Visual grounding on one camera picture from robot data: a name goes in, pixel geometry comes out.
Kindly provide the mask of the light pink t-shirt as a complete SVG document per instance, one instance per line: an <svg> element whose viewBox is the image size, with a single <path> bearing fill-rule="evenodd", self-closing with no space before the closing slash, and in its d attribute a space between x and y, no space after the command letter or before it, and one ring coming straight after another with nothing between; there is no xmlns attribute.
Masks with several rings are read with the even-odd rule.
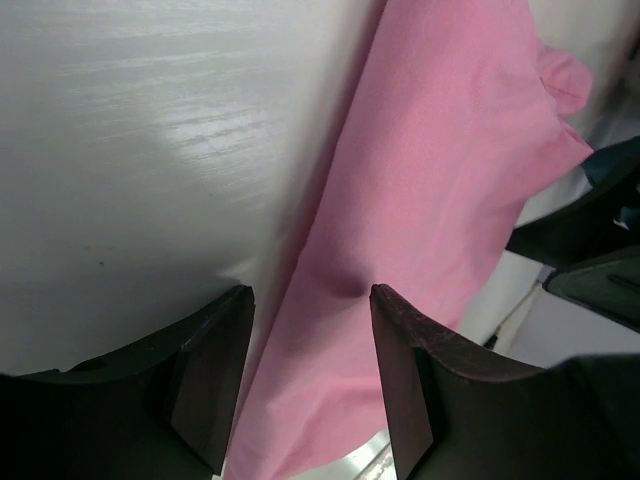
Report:
<svg viewBox="0 0 640 480"><path fill-rule="evenodd" d="M372 286L455 327L526 201L589 155L567 117L591 84L524 1L385 5L226 478L287 479L384 427Z"/></svg>

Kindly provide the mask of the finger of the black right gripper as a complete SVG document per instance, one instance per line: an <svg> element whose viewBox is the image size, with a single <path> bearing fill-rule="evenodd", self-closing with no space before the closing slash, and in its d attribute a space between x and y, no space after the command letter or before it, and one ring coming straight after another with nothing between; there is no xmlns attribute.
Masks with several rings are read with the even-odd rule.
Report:
<svg viewBox="0 0 640 480"><path fill-rule="evenodd" d="M639 232L615 223L639 206L639 158L628 157L576 201L516 228L509 251L546 265L571 265L639 245Z"/></svg>
<svg viewBox="0 0 640 480"><path fill-rule="evenodd" d="M622 249L555 270L544 290L627 328L638 328L639 250Z"/></svg>

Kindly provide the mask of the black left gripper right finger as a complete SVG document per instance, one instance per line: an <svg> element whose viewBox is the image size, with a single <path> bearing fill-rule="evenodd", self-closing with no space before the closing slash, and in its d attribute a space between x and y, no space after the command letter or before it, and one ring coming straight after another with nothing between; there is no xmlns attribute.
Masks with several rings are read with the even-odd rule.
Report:
<svg viewBox="0 0 640 480"><path fill-rule="evenodd" d="M639 358L579 356L548 369L497 354L370 293L396 475L401 479L635 479Z"/></svg>

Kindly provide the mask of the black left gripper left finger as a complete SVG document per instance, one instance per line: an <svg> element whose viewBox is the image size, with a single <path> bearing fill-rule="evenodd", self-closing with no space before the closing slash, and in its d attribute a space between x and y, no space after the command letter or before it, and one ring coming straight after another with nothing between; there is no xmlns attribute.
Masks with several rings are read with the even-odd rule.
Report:
<svg viewBox="0 0 640 480"><path fill-rule="evenodd" d="M222 471L255 299L194 314L68 371L1 378L5 479L209 479Z"/></svg>

